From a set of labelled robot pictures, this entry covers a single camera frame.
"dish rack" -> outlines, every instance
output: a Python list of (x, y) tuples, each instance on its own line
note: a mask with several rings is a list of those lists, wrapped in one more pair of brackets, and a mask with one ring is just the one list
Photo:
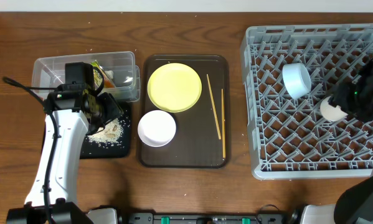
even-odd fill
[[(320, 101), (357, 82), (373, 58), (373, 24), (249, 27), (240, 47), (252, 174), (265, 179), (366, 177), (373, 168), (373, 121), (330, 122)], [(311, 92), (288, 94), (281, 69), (303, 63)]]

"yellow plate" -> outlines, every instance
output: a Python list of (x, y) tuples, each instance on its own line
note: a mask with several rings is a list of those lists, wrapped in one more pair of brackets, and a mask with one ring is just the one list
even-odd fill
[(201, 88), (200, 77), (193, 68), (169, 63), (150, 76), (148, 95), (159, 109), (176, 113), (191, 108), (199, 100)]

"chopstick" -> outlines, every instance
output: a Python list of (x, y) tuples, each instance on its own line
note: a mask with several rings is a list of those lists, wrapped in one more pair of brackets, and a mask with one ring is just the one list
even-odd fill
[(218, 118), (217, 118), (217, 111), (215, 110), (214, 98), (212, 97), (212, 92), (211, 92), (211, 85), (210, 85), (209, 74), (207, 74), (207, 82), (208, 82), (208, 84), (209, 84), (210, 97), (211, 97), (211, 105), (212, 105), (212, 111), (214, 112), (215, 125), (217, 126), (218, 139), (221, 140), (221, 132), (219, 131)]
[(222, 157), (225, 159), (225, 108), (224, 108), (224, 89), (221, 89), (222, 99)]

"wood grain surface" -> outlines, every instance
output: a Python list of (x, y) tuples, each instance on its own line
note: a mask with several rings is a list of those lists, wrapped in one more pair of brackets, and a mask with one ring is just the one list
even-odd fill
[(231, 160), (218, 170), (149, 169), (136, 159), (140, 105), (133, 104), (131, 153), (125, 159), (80, 161), (78, 205), (124, 211), (255, 213), (306, 202), (335, 203), (363, 179), (267, 180), (252, 177), (239, 47), (250, 26), (373, 22), (373, 14), (307, 13), (0, 13), (0, 223), (22, 207), (37, 172), (44, 113), (6, 75), (30, 84), (40, 57), (131, 50), (136, 64), (152, 54), (222, 55), (229, 63)]

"white cup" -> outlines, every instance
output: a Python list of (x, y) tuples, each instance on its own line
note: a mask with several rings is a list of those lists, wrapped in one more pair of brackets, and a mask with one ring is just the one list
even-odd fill
[(340, 106), (333, 107), (329, 104), (330, 96), (322, 100), (320, 111), (322, 116), (329, 121), (344, 119), (348, 114), (341, 110)]
[(284, 65), (281, 73), (287, 92), (293, 99), (298, 99), (311, 91), (311, 77), (302, 63)]

